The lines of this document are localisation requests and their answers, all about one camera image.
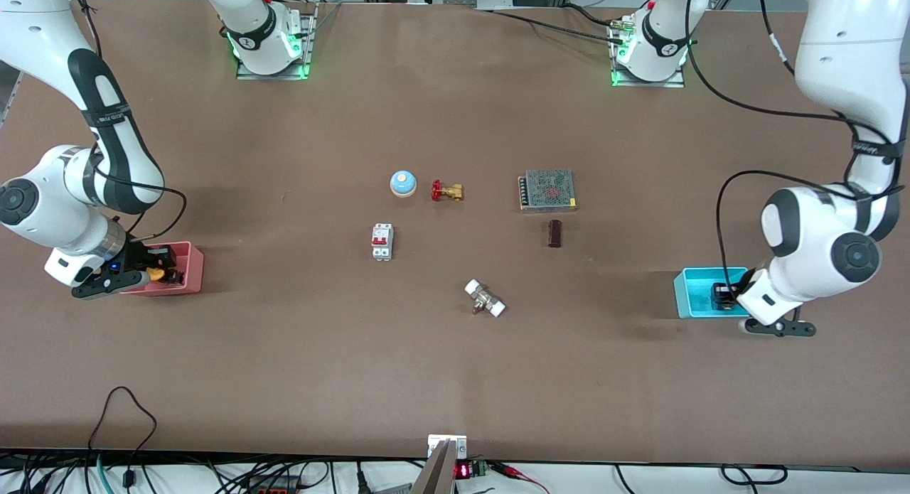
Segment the cyan plastic bin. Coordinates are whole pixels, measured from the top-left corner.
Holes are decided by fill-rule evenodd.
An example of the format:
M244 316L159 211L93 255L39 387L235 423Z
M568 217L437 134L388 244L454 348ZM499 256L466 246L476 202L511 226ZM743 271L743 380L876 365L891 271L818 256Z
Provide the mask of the cyan plastic bin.
M682 319L742 319L749 314L733 303L731 309L718 309L714 285L724 284L724 267L686 267L674 278L673 288L678 315Z

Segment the pink plastic bin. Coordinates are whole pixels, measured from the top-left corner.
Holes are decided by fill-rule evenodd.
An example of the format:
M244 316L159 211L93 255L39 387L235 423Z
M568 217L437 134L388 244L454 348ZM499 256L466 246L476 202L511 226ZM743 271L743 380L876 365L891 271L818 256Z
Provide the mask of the pink plastic bin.
M127 290L120 294L134 296L178 296L195 294L201 290L203 280L204 254L192 242L160 242L153 247L170 247L176 260L176 270L183 274L179 284L165 284L161 281L150 281L146 286Z

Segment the metal mesh power supply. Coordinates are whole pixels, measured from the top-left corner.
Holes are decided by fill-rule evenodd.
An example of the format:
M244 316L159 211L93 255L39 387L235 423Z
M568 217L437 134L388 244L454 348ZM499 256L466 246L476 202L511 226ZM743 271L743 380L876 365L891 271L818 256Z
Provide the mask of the metal mesh power supply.
M566 213L578 209L571 169L527 170L518 177L522 213Z

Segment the white circuit breaker red switches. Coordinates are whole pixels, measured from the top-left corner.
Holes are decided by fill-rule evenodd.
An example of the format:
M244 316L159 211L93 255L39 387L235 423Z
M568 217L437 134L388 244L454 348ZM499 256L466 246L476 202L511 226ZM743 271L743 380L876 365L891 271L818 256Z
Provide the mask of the white circuit breaker red switches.
M389 262L393 257L395 230L388 222L378 222L373 226L370 246L373 249L373 259L379 262Z

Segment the metal fitting white ends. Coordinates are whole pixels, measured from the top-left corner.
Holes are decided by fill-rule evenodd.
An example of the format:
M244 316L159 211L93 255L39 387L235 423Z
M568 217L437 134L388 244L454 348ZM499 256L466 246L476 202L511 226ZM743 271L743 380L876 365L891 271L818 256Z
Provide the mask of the metal fitting white ends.
M499 317L507 309L503 300L495 296L486 284L482 284L477 279L468 281L464 290L473 301L471 312L474 315L486 312L493 317Z

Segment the red clip lead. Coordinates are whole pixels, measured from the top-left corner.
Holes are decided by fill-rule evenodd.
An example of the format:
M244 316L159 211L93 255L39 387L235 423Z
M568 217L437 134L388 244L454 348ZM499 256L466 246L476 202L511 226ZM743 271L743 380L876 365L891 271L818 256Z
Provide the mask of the red clip lead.
M535 485L535 487L542 490L544 494L551 494L550 490L548 490L548 488L546 488L545 485L543 485L539 481L533 480L533 478L525 475L522 471L520 471L520 469L511 467L503 462L498 462L498 461L488 461L487 465L488 465L488 468L490 468L492 471L496 472L497 474L501 474L504 477L509 478L510 480L516 480L516 481L521 481L521 482Z

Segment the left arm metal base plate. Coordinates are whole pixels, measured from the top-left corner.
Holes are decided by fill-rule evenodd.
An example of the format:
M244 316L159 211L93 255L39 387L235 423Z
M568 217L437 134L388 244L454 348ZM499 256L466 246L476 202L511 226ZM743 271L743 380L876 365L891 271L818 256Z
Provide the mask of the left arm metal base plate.
M614 87L683 88L687 39L663 37L650 25L649 11L640 9L608 25L611 44L611 85Z

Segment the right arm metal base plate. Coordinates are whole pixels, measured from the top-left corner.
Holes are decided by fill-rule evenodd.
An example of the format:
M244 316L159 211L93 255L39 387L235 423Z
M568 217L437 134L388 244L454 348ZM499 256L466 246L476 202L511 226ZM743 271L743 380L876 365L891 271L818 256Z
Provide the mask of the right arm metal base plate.
M232 41L238 80L308 79L316 38L318 14L302 14L298 9L271 3L276 12L276 27L257 50L237 49Z

